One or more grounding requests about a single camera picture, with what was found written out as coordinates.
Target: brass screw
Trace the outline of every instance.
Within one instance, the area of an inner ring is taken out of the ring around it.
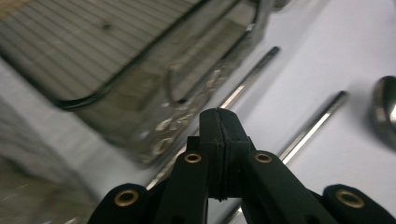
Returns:
[[[337,190],[337,192],[335,192],[335,197],[337,197],[338,201],[341,203],[353,208],[362,208],[364,206],[364,201],[361,197],[346,189]]]
[[[269,155],[267,155],[265,153],[259,153],[254,158],[256,159],[256,161],[263,162],[263,163],[272,161],[272,157],[270,157]]]
[[[139,194],[134,189],[125,189],[117,194],[114,203],[119,207],[129,206],[137,201]]]
[[[202,159],[202,157],[196,153],[187,154],[184,160],[188,163],[197,163]]]

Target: metal spoon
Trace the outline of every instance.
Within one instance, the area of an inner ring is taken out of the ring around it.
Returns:
[[[396,147],[396,77],[382,77],[375,84],[371,117],[380,135]]]

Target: gold grommet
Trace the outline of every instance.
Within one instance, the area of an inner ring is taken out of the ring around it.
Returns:
[[[270,157],[269,155],[267,155],[265,153],[259,153],[254,158],[256,159],[256,161],[263,162],[263,163],[272,161],[272,157]]]
[[[351,197],[353,201],[347,199],[345,196]],[[353,208],[362,208],[364,206],[364,201],[361,197],[346,189],[337,190],[337,192],[335,192],[335,197],[337,197],[338,201],[340,201],[341,203],[344,203]]]
[[[187,154],[184,160],[188,163],[197,163],[202,159],[202,157],[196,153]]]
[[[119,207],[129,206],[137,201],[139,194],[136,190],[126,189],[117,194],[114,203]]]

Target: white surface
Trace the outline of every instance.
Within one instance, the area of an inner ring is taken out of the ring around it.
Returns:
[[[283,53],[233,111],[258,149],[280,155],[330,97],[348,91],[344,106],[289,168],[319,194],[329,185],[349,185],[396,217],[396,149],[377,138],[367,115],[376,81],[396,75],[395,8],[390,0],[329,1],[289,60],[285,45],[293,36],[281,40]],[[265,45],[276,41],[269,30]]]
[[[394,1],[291,0],[273,13],[265,40],[236,73],[244,75],[272,46],[282,51],[232,111],[258,149],[280,155],[332,96],[349,91],[344,106],[298,153],[290,169],[317,193],[346,184],[396,216],[396,149],[377,139],[367,118],[375,82],[396,75],[395,42]],[[80,170],[98,195],[124,182],[144,185],[158,170],[135,167],[71,114],[52,108],[6,66],[0,66],[0,94]],[[217,213],[219,206],[209,211]]]

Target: spoon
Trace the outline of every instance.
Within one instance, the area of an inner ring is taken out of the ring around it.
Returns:
[[[380,137],[396,147],[396,77],[379,79],[373,95],[373,124]]]

